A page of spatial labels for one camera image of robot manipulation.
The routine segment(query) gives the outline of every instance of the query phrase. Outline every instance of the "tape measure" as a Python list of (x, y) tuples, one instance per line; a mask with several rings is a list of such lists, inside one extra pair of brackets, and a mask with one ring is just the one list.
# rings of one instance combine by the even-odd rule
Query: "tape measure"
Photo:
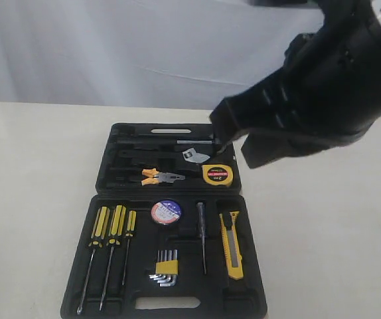
[(233, 171), (230, 166), (222, 164), (203, 165), (202, 174), (206, 183), (218, 186), (231, 186), (233, 182)]

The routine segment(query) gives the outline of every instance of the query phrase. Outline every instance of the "case lid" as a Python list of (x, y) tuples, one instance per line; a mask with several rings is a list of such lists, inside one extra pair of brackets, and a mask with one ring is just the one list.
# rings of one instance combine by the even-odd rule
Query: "case lid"
[[(233, 145), (217, 155), (220, 147), (214, 141), (210, 124), (114, 124), (102, 158), (96, 191), (109, 196), (136, 190), (181, 195), (205, 191), (239, 194), (241, 183)], [(209, 159), (204, 163), (186, 160), (189, 154), (183, 152), (191, 149), (197, 157), (203, 154), (202, 158), (205, 155)], [(154, 168), (185, 178), (173, 183), (156, 183), (150, 179), (150, 174), (143, 175), (144, 169)]]

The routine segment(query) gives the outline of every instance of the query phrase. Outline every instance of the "black plastic case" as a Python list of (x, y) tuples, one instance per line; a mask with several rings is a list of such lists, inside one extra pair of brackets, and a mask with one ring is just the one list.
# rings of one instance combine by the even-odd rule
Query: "black plastic case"
[[(154, 130), (189, 130), (181, 133), (157, 133)], [(95, 196), (84, 222), (70, 278), (61, 307), (61, 317), (70, 318), (263, 318), (267, 314), (256, 249), (244, 199), (239, 195), (240, 177), (233, 146), (214, 156), (215, 144), (178, 144), (183, 141), (212, 141), (209, 124), (114, 124), (100, 166)], [(184, 160), (182, 152), (195, 148), (197, 152), (214, 156), (204, 164), (225, 164), (232, 167), (234, 180), (230, 187), (207, 184), (200, 165)], [(142, 186), (142, 169), (183, 174), (184, 181)], [(176, 201), (182, 216), (174, 226), (156, 224), (151, 208), (161, 200)], [(203, 273), (202, 246), (198, 236), (197, 202), (205, 204), (206, 263)], [(130, 242), (127, 279), (121, 286), (125, 245), (115, 249), (103, 311), (100, 297), (109, 259), (109, 249), (95, 254), (84, 303), (84, 312), (77, 315), (91, 250), (90, 234), (99, 207), (125, 205), (137, 211), (136, 235)], [(228, 277), (219, 213), (239, 211), (236, 232), (242, 254), (244, 278)], [(173, 287), (160, 287), (149, 279), (155, 272), (157, 251), (177, 249), (179, 276)], [(156, 310), (135, 309), (141, 297), (196, 297), (196, 308)]]

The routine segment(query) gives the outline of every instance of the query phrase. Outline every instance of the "yellow utility knife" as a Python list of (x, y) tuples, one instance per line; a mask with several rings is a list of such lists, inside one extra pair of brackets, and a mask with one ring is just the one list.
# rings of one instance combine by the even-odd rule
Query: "yellow utility knife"
[(238, 215), (239, 211), (220, 214), (226, 266), (228, 268), (229, 277), (234, 280), (240, 280), (244, 277), (244, 270), (242, 269), (242, 255), (239, 250), (238, 236), (236, 235), (235, 226)]

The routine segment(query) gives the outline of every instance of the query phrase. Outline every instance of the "screwdriver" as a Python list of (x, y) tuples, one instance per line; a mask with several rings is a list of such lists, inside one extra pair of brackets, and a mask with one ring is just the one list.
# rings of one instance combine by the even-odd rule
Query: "screwdriver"
[(93, 226), (92, 236), (89, 247), (93, 247), (92, 256), (90, 257), (89, 266), (87, 268), (86, 280), (84, 281), (84, 287), (82, 291), (82, 296), (80, 299), (80, 304), (77, 308), (77, 314), (83, 313), (83, 303), (86, 298), (87, 285), (89, 283), (90, 269), (92, 268), (93, 258), (97, 248), (102, 248), (104, 243), (104, 237), (106, 232), (106, 227), (108, 226), (108, 219), (110, 218), (110, 209), (108, 207), (100, 207), (98, 209), (98, 214), (96, 215), (95, 224)]
[(129, 218), (127, 220), (127, 230), (125, 231), (125, 238), (127, 239), (127, 250), (125, 251), (124, 267), (123, 267), (123, 286), (125, 284), (125, 273), (127, 268), (127, 260), (129, 258), (130, 239), (135, 235), (136, 226), (136, 212), (130, 211)]
[(197, 203), (199, 215), (199, 237), (202, 239), (202, 260), (204, 262), (204, 274), (206, 274), (206, 260), (205, 260), (205, 237), (206, 237), (206, 225), (205, 225), (205, 206), (204, 203)]
[(102, 291), (102, 295), (100, 298), (99, 311), (102, 311), (102, 307), (104, 306), (106, 288), (108, 287), (108, 278), (110, 276), (112, 255), (114, 253), (115, 247), (121, 245), (121, 236), (123, 235), (124, 219), (125, 219), (125, 207), (123, 205), (117, 205), (111, 220), (110, 231), (108, 233), (108, 242), (106, 243), (108, 247), (111, 247), (111, 252), (110, 252), (110, 259), (108, 261), (108, 267), (106, 269), (106, 274), (105, 274), (104, 289)]

